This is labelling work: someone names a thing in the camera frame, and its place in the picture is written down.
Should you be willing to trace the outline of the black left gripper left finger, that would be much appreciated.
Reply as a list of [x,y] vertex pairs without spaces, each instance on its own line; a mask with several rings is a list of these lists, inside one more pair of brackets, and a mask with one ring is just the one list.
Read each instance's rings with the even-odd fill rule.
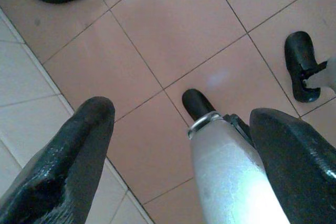
[[115,108],[85,101],[1,197],[1,223],[85,223],[113,133]]

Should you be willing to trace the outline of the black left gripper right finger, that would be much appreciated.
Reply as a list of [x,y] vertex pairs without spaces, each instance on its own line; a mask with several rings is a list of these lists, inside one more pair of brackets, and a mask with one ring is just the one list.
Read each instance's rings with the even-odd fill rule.
[[249,119],[254,146],[290,223],[335,223],[335,147],[307,122],[258,108]]

